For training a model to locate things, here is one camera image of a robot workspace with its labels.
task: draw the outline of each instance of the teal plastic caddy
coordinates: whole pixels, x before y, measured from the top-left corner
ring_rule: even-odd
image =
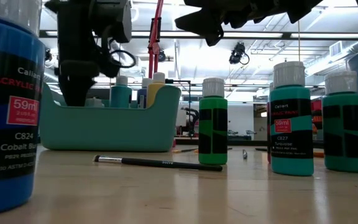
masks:
[[[51,150],[167,152],[172,147],[181,91],[162,87],[147,109],[59,106],[44,83],[42,145]]]

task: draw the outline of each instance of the yellow paint bottle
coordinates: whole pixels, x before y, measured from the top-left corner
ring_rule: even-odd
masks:
[[[147,108],[153,105],[158,90],[163,86],[165,86],[165,74],[162,72],[155,72],[153,74],[153,83],[147,87]]]

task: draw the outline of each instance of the small metal part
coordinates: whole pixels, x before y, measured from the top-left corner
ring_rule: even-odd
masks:
[[[121,163],[121,158],[111,158],[106,156],[100,156],[98,162],[112,162],[112,163]]]
[[[243,159],[247,159],[248,158],[248,153],[245,149],[242,150],[242,158]]]

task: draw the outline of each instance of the green paint bottle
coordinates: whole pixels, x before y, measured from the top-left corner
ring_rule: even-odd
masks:
[[[323,98],[324,161],[327,169],[358,172],[357,73],[325,76]]]
[[[270,94],[272,170],[286,175],[313,175],[310,91],[302,62],[274,66]]]
[[[224,99],[224,80],[221,78],[206,78],[203,82],[199,129],[198,161],[201,164],[226,164],[227,100]]]

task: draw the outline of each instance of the workbench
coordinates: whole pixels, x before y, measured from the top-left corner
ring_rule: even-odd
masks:
[[[0,223],[358,223],[358,174],[326,170],[323,159],[314,176],[294,177],[273,173],[253,147],[230,150],[223,172],[96,164],[95,154],[39,147],[32,198]],[[100,154],[198,162],[194,152]]]

